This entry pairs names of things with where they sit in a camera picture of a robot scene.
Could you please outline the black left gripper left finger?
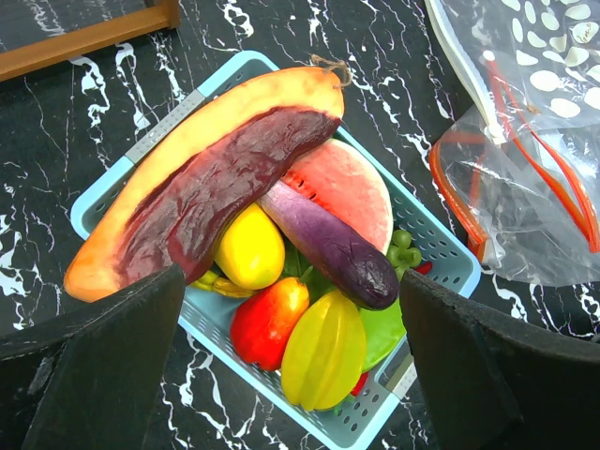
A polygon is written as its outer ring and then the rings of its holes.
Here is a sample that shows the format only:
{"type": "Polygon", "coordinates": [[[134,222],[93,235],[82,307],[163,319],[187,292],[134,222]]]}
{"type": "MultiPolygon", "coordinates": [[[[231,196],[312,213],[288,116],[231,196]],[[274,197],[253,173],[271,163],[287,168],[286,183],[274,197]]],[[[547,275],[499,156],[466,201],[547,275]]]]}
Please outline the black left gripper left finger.
{"type": "Polygon", "coordinates": [[[172,265],[3,336],[2,448],[142,448],[184,291],[172,265]]]}

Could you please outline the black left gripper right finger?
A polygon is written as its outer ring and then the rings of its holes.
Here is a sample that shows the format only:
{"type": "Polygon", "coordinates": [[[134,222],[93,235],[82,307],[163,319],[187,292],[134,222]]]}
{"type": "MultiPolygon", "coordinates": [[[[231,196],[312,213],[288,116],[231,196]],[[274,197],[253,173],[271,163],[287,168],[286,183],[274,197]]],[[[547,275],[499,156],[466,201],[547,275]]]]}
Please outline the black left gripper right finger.
{"type": "Polygon", "coordinates": [[[413,270],[399,300],[442,449],[598,448],[598,343],[519,321],[413,270]]]}

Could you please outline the purple eggplant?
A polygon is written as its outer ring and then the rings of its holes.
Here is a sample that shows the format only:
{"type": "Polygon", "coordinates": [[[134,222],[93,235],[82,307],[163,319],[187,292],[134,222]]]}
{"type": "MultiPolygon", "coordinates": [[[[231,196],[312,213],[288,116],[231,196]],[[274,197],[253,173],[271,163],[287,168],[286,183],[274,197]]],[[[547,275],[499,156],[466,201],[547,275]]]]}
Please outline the purple eggplant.
{"type": "Polygon", "coordinates": [[[383,310],[397,300],[393,265],[350,225],[282,182],[259,204],[299,252],[359,307],[383,310]]]}

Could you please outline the yellow mango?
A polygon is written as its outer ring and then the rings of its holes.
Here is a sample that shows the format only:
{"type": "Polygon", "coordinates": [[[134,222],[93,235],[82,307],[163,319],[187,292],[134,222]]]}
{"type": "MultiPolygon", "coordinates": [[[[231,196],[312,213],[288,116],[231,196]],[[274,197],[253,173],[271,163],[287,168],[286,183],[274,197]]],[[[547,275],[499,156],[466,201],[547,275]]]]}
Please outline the yellow mango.
{"type": "Polygon", "coordinates": [[[282,273],[285,247],[278,227],[252,203],[223,234],[215,262],[241,288],[259,290],[282,273]]]}

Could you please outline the watermelon slice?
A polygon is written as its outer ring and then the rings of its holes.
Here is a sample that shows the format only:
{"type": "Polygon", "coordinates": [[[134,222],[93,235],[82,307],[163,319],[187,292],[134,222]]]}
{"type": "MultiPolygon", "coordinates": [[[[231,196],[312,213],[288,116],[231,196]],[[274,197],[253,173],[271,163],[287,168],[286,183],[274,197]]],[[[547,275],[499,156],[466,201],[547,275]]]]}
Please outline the watermelon slice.
{"type": "Polygon", "coordinates": [[[357,149],[330,139],[297,159],[282,181],[353,227],[385,253],[393,232],[388,189],[357,149]]]}

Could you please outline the white dotted zip bag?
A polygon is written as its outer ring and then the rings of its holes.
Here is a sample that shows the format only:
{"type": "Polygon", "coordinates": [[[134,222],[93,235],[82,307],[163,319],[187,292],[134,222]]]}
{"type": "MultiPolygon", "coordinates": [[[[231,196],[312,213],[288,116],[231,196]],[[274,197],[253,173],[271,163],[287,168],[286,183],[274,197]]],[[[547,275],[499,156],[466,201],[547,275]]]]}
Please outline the white dotted zip bag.
{"type": "Polygon", "coordinates": [[[598,126],[598,2],[428,1],[426,9],[492,141],[598,126]]]}

